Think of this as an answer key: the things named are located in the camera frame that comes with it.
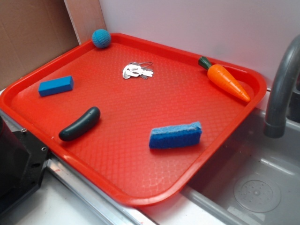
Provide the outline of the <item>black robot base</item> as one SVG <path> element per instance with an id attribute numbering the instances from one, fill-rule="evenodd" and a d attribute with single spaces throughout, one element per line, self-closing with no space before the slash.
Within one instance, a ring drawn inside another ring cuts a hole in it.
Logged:
<path id="1" fill-rule="evenodd" d="M 1 216 L 40 188 L 49 153 L 30 131 L 13 132 L 0 119 Z"/>

